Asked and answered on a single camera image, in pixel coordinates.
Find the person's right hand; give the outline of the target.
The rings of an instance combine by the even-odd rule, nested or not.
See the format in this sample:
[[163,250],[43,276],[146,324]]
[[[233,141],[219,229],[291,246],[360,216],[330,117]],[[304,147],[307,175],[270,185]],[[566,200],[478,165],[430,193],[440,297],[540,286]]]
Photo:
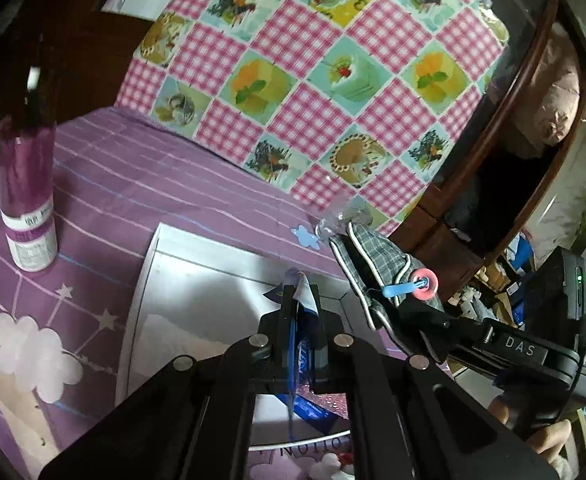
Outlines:
[[[509,406],[500,396],[496,396],[487,408],[487,411],[496,417],[499,422],[506,425],[510,420]],[[527,439],[527,445],[549,464],[560,456],[560,452],[572,435],[572,424],[568,419],[555,422],[553,425],[539,429],[532,437]]]

